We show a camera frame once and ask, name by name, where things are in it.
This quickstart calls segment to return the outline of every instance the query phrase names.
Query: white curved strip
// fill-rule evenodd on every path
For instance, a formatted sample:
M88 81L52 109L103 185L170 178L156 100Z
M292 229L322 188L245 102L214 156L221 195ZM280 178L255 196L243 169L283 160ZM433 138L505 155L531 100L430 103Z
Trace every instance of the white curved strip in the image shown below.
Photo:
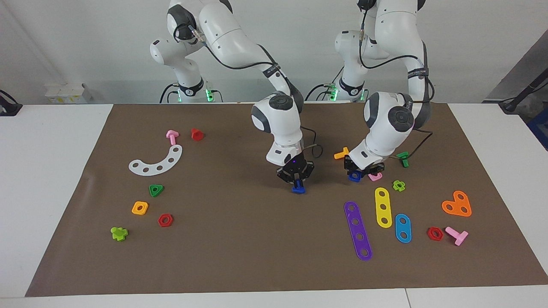
M159 163L146 164L140 159L129 163L129 170L137 175L153 176L164 173L171 169L179 161L182 155L182 146L176 144L169 148L168 155Z

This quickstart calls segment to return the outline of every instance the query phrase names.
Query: white table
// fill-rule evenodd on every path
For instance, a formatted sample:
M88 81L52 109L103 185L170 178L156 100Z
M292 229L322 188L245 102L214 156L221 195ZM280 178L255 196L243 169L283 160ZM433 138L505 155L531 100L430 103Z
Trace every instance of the white table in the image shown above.
M111 108L25 106L0 118L0 307L548 307L548 286L23 298ZM450 108L547 271L548 153L496 105Z

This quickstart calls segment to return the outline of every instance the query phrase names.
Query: red hexagonal nut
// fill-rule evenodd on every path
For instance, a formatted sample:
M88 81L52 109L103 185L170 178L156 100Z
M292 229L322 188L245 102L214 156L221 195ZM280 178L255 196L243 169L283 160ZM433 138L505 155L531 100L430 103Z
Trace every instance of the red hexagonal nut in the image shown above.
M193 128L190 130L190 137L192 137L195 141L200 141L204 139L204 133L197 128Z
M441 241L443 238L443 232L438 227L428 228L428 237L433 241Z
M173 216L171 214L162 214L158 218L158 224L160 227L169 227L173 223Z

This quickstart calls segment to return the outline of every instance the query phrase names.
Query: pink bolt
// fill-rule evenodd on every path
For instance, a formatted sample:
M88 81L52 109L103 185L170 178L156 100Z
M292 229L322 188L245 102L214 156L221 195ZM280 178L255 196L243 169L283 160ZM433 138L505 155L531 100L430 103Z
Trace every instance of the pink bolt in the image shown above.
M179 136L179 133L174 130L168 130L167 134L165 135L166 138L169 138L169 141L172 145L175 145L175 138Z
M464 239L468 236L468 232L463 231L462 233L458 233L451 227L446 227L446 232L456 239L455 245L457 246L460 246L464 242Z

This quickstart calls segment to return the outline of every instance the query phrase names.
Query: brown paper mat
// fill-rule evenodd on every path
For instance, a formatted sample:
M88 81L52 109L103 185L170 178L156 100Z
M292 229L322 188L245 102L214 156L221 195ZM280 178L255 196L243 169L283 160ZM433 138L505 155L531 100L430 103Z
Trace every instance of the brown paper mat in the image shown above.
M272 136L256 130L250 105L115 105L36 271L27 296L251 292L548 284L511 214L447 105L435 105L435 133L404 169L394 159L378 182L347 179L332 154L367 132L362 104L306 105L302 124L317 130L325 153L296 195L265 160ZM205 139L190 139L190 129ZM128 163L162 160L169 129L184 150L170 171L144 177ZM304 132L307 144L312 136ZM412 150L412 132L396 153ZM394 180L406 190L392 189ZM163 184L157 198L150 184ZM413 240L376 223L374 190L390 191L392 215L407 214ZM441 209L454 190L472 204L469 218ZM149 202L144 216L135 201ZM355 255L343 210L360 206L373 258ZM161 228L162 213L174 215ZM124 242L110 228L124 227ZM470 233L462 246L430 240L428 227Z

